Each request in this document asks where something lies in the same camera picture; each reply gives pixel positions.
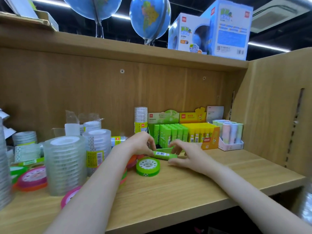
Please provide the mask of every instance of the white box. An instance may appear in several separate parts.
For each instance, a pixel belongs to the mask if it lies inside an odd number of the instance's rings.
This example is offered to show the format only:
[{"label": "white box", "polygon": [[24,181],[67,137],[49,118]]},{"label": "white box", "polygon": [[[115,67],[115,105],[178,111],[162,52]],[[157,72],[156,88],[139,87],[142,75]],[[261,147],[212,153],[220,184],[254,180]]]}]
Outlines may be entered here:
[{"label": "white box", "polygon": [[224,144],[221,138],[219,138],[219,149],[223,151],[230,151],[230,150],[237,150],[237,149],[243,149],[244,148],[244,142],[241,141],[241,143],[235,143],[235,144]]},{"label": "white box", "polygon": [[253,7],[216,0],[201,17],[210,18],[209,55],[246,60]]},{"label": "white box", "polygon": [[169,29],[168,49],[207,54],[210,19],[180,13]]},{"label": "white box", "polygon": [[223,118],[223,112],[224,106],[208,106],[206,122],[212,124],[213,120],[221,120]]}]

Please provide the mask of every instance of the wooden shelf board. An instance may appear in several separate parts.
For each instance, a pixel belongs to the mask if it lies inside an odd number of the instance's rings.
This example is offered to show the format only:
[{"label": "wooden shelf board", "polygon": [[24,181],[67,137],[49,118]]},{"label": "wooden shelf board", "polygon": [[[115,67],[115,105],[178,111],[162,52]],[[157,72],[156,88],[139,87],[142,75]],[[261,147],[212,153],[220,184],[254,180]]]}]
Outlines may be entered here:
[{"label": "wooden shelf board", "polygon": [[248,68],[248,61],[9,25],[0,25],[0,47],[213,71]]},{"label": "wooden shelf board", "polygon": [[[267,195],[302,186],[306,178],[245,150],[206,150]],[[17,193],[0,211],[4,233],[42,233],[60,211],[62,197],[46,189]],[[107,233],[146,233],[235,206],[211,179],[161,161],[155,177],[141,177],[131,169],[116,195]]]}]

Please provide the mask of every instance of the ceiling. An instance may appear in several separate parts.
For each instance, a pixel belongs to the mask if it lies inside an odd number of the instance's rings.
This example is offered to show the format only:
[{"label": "ceiling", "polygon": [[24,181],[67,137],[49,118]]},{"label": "ceiling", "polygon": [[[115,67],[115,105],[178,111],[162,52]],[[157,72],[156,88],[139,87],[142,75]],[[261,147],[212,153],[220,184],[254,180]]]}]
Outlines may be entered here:
[{"label": "ceiling", "polygon": [[[180,12],[201,15],[215,0],[169,0],[171,3],[171,23],[177,18]],[[270,2],[271,0],[230,0],[236,3],[252,6],[254,10]],[[312,2],[307,0],[292,0],[312,10]],[[117,14],[129,16],[131,0],[122,0]],[[34,1],[37,9],[48,11],[59,24],[60,31],[95,36],[95,22],[86,19],[70,8],[54,6]],[[102,22],[104,37],[119,41],[143,44],[143,39],[136,34],[129,20],[110,17]],[[155,46],[167,47],[168,31],[156,40]],[[312,46],[312,12],[295,17],[289,21],[267,29],[258,34],[251,33],[250,41],[280,47],[289,50]],[[281,52],[249,46],[247,60],[262,58]]]}]

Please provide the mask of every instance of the blue globe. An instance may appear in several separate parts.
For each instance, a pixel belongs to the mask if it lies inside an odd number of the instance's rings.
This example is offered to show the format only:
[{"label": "blue globe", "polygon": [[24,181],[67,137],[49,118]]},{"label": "blue globe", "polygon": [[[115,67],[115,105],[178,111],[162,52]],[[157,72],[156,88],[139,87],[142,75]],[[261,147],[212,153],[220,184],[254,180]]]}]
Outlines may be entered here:
[{"label": "blue globe", "polygon": [[[92,0],[64,0],[78,14],[88,18],[96,19],[95,10]],[[118,10],[121,0],[96,0],[99,18],[107,19],[115,14]]]},{"label": "blue globe", "polygon": [[[161,23],[163,12],[166,11],[164,23]],[[130,19],[134,30],[143,39],[152,39],[158,28],[160,33],[156,39],[166,33],[171,20],[171,7],[168,0],[132,0],[130,5]]]}]

